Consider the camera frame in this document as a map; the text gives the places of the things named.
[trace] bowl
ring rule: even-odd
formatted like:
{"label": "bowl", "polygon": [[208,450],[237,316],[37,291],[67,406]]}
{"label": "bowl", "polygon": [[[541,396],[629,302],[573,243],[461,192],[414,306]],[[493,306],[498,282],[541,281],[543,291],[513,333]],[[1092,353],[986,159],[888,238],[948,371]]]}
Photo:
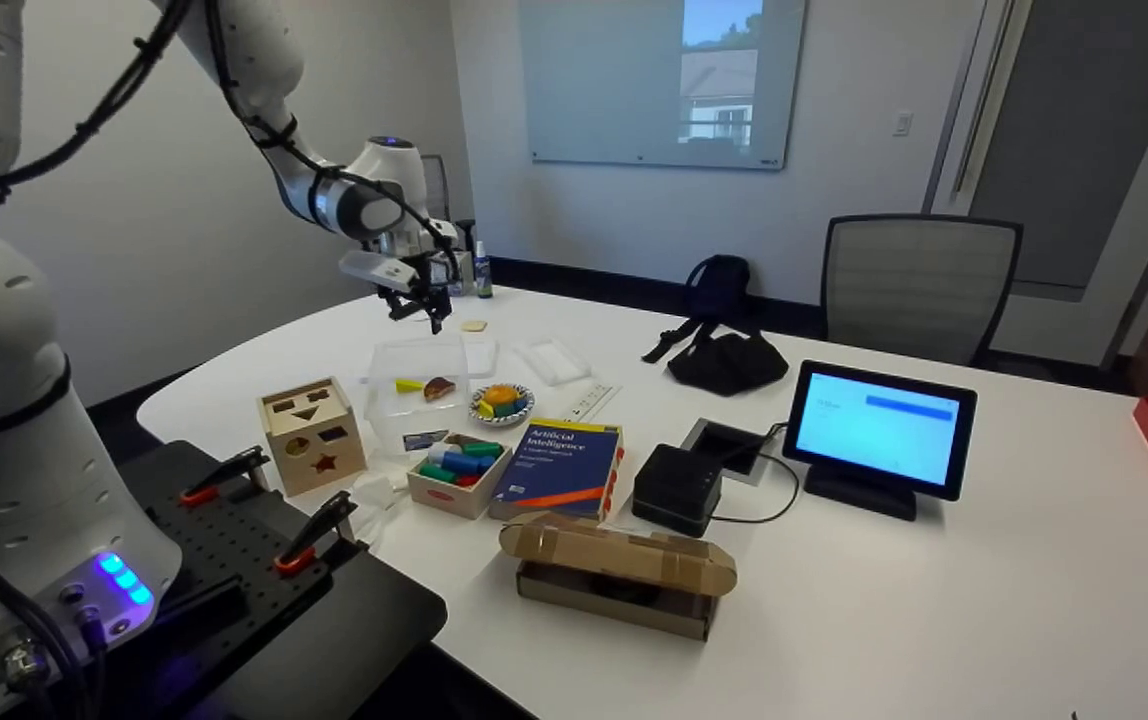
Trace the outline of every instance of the bowl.
{"label": "bowl", "polygon": [[522,385],[484,385],[471,391],[467,416],[478,428],[517,428],[532,416],[532,391]]}

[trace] robotic arm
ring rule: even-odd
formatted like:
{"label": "robotic arm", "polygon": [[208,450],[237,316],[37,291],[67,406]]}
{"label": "robotic arm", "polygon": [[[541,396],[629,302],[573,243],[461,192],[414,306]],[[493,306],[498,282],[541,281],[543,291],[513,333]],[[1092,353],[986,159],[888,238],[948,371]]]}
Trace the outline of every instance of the robotic arm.
{"label": "robotic arm", "polygon": [[[67,145],[10,167],[18,3],[0,0],[0,200],[10,184],[74,154],[148,73],[130,63]],[[272,164],[284,205],[359,243],[345,264],[378,289],[392,316],[427,312],[440,329],[467,232],[424,210],[418,153],[405,138],[371,138],[340,167],[305,149],[284,105],[298,78],[298,55],[275,3],[154,3],[160,27],[183,34]],[[168,33],[154,34],[139,44],[144,55],[162,53]],[[55,677],[74,683],[78,662],[97,657],[83,631],[101,631],[106,650],[148,631],[178,564],[178,547],[139,510],[70,387],[47,281],[0,238],[0,581],[10,593],[0,593],[0,712]]]}
{"label": "robotic arm", "polygon": [[288,109],[298,83],[298,53],[267,0],[197,0],[178,39],[205,63],[275,170],[284,205],[334,236],[359,238],[345,267],[371,281],[392,316],[427,312],[433,333],[450,312],[446,282],[467,236],[433,218],[424,159],[408,138],[369,138],[353,164],[321,159]]}

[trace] green object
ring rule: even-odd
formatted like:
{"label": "green object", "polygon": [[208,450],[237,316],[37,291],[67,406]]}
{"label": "green object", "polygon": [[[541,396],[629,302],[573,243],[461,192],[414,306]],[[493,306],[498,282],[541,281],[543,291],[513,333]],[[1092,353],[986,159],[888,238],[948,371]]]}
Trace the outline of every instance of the green object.
{"label": "green object", "polygon": [[440,462],[418,462],[414,477],[440,481],[440,483],[456,483],[450,470],[445,470]]}
{"label": "green object", "polygon": [[461,450],[463,450],[463,454],[498,454],[498,443],[489,443],[489,439],[463,439],[463,443],[461,443]]}
{"label": "green object", "polygon": [[424,387],[418,377],[397,377],[397,396],[414,396]]}

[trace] office chair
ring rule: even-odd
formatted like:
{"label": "office chair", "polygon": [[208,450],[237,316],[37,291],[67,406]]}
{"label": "office chair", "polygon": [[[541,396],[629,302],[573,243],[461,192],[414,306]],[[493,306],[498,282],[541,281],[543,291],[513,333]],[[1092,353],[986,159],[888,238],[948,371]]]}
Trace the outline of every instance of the office chair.
{"label": "office chair", "polygon": [[828,340],[979,362],[1018,257],[1018,224],[837,214],[821,306]]}

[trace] blue book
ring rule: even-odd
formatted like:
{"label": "blue book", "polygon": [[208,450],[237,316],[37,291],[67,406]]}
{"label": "blue book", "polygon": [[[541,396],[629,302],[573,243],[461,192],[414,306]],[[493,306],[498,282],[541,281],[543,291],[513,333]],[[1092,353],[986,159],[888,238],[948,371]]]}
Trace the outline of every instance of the blue book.
{"label": "blue book", "polygon": [[617,424],[532,416],[517,454],[494,483],[489,516],[605,516],[610,506],[617,461]]}

